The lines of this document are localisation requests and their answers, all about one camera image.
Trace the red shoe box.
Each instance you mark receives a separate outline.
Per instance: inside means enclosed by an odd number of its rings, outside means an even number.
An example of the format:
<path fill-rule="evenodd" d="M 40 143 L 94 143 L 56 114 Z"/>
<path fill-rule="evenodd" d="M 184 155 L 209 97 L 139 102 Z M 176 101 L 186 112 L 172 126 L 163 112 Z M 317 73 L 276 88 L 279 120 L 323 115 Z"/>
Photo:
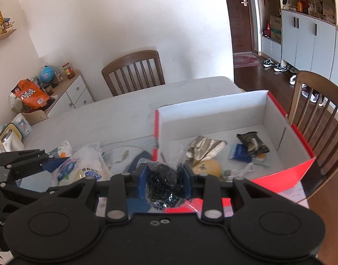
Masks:
<path fill-rule="evenodd" d="M 260 90 L 162 106 L 155 111 L 156 161 L 173 161 L 199 136 L 226 141 L 215 159 L 223 170 L 243 170 L 229 158 L 239 134 L 256 132 L 268 147 L 266 166 L 255 165 L 245 178 L 275 193 L 294 188 L 315 154 L 271 92 Z"/>

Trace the silver foil snack bag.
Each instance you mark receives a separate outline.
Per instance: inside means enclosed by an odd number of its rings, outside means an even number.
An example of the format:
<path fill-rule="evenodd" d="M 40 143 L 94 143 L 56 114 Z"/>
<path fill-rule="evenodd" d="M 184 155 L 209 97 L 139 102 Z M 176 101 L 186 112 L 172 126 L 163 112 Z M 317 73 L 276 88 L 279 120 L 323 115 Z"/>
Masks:
<path fill-rule="evenodd" d="M 195 166 L 201 161 L 211 160 L 227 145 L 226 141 L 198 136 L 187 147 L 186 161 Z"/>

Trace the blue globe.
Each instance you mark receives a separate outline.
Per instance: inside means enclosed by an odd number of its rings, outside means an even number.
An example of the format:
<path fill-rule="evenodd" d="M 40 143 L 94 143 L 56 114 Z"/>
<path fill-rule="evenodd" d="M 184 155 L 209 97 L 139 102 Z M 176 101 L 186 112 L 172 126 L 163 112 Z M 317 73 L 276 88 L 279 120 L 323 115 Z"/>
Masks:
<path fill-rule="evenodd" d="M 55 70 L 51 66 L 45 66 L 39 73 L 42 83 L 51 83 L 55 78 Z"/>

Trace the tissue paper pack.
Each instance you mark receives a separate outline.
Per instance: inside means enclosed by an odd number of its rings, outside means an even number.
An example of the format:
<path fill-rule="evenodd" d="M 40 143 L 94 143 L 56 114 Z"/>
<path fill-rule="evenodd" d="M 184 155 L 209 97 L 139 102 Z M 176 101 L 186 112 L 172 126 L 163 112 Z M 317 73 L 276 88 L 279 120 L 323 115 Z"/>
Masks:
<path fill-rule="evenodd" d="M 69 143 L 69 141 L 64 140 L 61 142 L 60 146 L 55 147 L 53 150 L 51 150 L 48 155 L 52 155 L 55 158 L 65 158 L 65 157 L 71 157 L 72 156 L 72 146 Z"/>

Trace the blueberry bread clear package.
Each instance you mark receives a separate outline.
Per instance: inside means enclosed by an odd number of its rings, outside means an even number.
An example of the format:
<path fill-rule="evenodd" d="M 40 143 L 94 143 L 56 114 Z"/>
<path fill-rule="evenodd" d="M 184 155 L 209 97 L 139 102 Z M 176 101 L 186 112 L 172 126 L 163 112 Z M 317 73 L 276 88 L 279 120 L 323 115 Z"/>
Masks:
<path fill-rule="evenodd" d="M 84 145 L 68 157 L 51 174 L 51 184 L 54 187 L 70 185 L 82 178 L 91 177 L 96 181 L 110 180 L 113 174 L 102 157 L 99 142 Z"/>

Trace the brown door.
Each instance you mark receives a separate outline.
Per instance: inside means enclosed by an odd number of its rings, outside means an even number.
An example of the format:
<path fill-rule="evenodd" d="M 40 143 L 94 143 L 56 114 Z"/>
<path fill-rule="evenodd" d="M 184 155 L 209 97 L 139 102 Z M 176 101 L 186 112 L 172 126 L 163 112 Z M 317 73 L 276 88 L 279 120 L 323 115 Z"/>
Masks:
<path fill-rule="evenodd" d="M 226 0 L 233 53 L 252 51 L 252 30 L 249 0 Z"/>

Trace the clear bag black clips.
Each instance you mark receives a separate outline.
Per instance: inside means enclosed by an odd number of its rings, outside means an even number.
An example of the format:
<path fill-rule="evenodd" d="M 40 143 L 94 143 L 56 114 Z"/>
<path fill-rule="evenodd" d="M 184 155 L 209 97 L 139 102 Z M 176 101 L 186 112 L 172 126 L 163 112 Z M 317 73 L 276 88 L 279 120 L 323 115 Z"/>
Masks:
<path fill-rule="evenodd" d="M 197 177 L 186 162 L 187 149 L 180 147 L 174 157 L 160 161 L 144 159 L 139 162 L 145 174 L 145 198 L 153 208 L 165 213 L 199 214 L 199 203 L 194 200 Z"/>

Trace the white side drawer cabinet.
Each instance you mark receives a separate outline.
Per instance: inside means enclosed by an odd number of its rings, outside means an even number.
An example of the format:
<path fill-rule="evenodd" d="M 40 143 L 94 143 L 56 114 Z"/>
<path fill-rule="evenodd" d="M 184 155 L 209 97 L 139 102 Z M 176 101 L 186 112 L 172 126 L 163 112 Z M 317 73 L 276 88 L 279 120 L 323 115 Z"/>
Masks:
<path fill-rule="evenodd" d="M 54 102 L 45 111 L 38 110 L 22 114 L 31 126 L 94 102 L 79 70 L 76 70 L 72 79 L 61 82 L 55 88 L 54 96 L 56 96 Z"/>

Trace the blue white small packet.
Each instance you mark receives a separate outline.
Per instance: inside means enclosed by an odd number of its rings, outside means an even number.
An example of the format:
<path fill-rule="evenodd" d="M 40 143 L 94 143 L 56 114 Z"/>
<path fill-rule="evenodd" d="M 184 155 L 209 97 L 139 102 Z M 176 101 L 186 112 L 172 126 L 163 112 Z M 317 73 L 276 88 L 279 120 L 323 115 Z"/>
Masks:
<path fill-rule="evenodd" d="M 268 153 L 259 155 L 248 155 L 247 148 L 243 144 L 232 144 L 228 159 L 241 161 L 245 163 L 253 163 L 255 165 L 270 166 L 270 157 Z"/>

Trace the orange snack bag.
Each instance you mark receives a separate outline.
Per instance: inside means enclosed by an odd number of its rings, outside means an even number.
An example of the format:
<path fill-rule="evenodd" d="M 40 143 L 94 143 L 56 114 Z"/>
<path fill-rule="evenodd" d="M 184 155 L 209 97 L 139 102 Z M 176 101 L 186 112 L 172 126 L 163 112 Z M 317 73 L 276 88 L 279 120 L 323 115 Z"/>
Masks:
<path fill-rule="evenodd" d="M 52 98 L 29 79 L 20 80 L 11 92 L 33 110 L 48 108 L 53 103 Z"/>

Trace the yellow round bun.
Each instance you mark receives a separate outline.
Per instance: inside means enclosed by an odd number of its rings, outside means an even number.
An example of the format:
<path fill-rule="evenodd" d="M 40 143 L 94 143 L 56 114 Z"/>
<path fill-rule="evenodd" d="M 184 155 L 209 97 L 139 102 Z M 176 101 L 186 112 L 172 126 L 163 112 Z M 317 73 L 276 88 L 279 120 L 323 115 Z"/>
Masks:
<path fill-rule="evenodd" d="M 192 171 L 196 175 L 208 174 L 222 179 L 222 167 L 215 159 L 200 161 L 198 164 L 192 167 Z"/>

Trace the black snack packet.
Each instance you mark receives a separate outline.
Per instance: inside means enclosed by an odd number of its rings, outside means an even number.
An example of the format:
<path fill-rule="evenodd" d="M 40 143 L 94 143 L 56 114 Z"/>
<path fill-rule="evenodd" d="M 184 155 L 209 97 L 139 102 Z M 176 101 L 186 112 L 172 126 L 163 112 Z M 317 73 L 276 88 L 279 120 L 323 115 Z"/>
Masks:
<path fill-rule="evenodd" d="M 255 156 L 270 152 L 270 149 L 265 145 L 264 142 L 262 142 L 260 137 L 258 137 L 256 131 L 237 134 L 236 137 L 246 147 L 246 153 L 248 156 Z"/>

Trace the white cabinet with shelves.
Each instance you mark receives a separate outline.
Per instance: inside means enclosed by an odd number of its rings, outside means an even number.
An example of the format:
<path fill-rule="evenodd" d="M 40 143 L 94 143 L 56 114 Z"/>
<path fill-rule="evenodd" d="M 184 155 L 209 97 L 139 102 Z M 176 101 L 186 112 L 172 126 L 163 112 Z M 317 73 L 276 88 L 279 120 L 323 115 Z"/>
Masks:
<path fill-rule="evenodd" d="M 338 0 L 255 0 L 259 53 L 338 85 Z"/>

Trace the brown wooden chair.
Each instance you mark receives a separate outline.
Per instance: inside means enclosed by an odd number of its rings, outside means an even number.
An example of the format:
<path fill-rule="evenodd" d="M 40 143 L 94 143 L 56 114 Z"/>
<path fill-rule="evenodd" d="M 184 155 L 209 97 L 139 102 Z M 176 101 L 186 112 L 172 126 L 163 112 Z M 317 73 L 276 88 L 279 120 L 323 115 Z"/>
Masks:
<path fill-rule="evenodd" d="M 102 76 L 113 96 L 165 84 L 159 52 L 142 50 L 106 65 Z"/>

